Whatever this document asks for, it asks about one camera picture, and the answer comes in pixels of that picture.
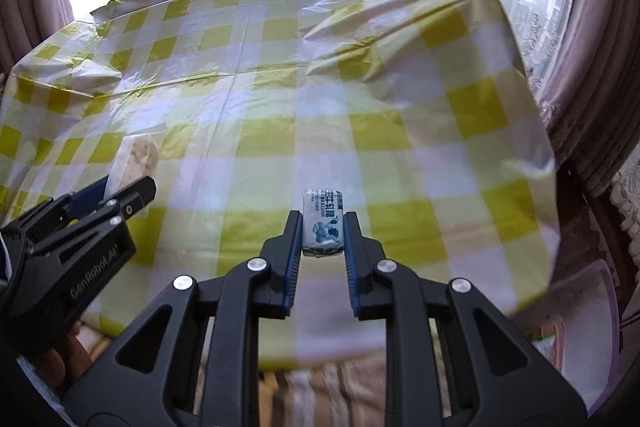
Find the triangular cutout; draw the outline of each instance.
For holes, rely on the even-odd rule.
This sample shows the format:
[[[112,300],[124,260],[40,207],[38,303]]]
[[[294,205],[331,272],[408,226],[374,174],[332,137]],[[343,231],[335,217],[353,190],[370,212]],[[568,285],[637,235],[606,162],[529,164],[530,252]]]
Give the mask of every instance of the triangular cutout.
[[[482,310],[474,311],[474,318],[482,338],[482,345],[489,360],[491,372],[496,377],[506,375],[527,366],[529,359],[513,344],[507,335]]]
[[[116,361],[140,373],[151,373],[171,317],[171,306],[162,306],[120,350]]]

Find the candy wrapper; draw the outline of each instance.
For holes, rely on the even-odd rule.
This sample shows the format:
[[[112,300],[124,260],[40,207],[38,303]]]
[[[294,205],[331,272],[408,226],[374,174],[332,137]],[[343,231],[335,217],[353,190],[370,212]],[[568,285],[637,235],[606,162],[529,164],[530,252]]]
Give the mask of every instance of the candy wrapper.
[[[322,257],[344,249],[342,194],[337,190],[306,190],[302,198],[302,251]]]
[[[153,177],[160,159],[160,148],[166,128],[152,128],[125,136],[113,160],[104,197],[108,198],[121,188],[132,184],[142,176]],[[148,214],[148,206],[138,212],[138,217]]]

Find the metal screw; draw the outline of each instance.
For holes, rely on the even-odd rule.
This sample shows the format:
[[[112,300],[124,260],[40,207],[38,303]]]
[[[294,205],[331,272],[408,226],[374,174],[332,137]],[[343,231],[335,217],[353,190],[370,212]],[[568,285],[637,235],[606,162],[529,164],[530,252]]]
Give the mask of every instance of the metal screw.
[[[460,277],[458,279],[452,280],[451,287],[453,288],[454,292],[466,293],[471,289],[471,283],[468,280],[462,279],[462,277]]]
[[[188,275],[180,275],[174,279],[174,288],[177,290],[188,290],[193,285],[193,279]]]
[[[398,268],[398,265],[391,259],[383,259],[382,261],[378,261],[378,264],[376,264],[376,267],[381,272],[390,273],[390,272],[393,272],[396,268]]]
[[[246,267],[252,272],[259,272],[267,268],[267,261],[265,261],[262,257],[254,257],[253,259],[249,259],[249,261],[247,261]]]

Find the plastic tablecloth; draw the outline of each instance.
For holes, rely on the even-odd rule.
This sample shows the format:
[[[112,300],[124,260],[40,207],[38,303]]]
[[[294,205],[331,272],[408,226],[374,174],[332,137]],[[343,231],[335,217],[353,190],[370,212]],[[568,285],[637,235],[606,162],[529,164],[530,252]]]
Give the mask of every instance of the plastic tablecloth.
[[[392,259],[472,280],[505,312],[543,294],[555,169],[497,0],[114,0],[12,70],[0,107],[7,221],[110,171],[166,128],[138,252],[86,319],[117,334],[183,273],[255,256],[334,188]],[[262,321],[264,366],[384,346],[351,314],[344,260],[304,258],[292,316]]]

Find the person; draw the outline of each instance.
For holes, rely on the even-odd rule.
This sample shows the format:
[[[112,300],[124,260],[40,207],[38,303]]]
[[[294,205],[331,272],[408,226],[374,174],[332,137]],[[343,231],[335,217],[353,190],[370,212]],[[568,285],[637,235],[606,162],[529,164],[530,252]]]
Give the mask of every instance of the person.
[[[61,394],[74,383],[91,365],[91,357],[76,338],[80,333],[80,322],[76,322],[66,337],[66,360],[55,349],[43,351],[30,358],[37,374],[50,389]]]

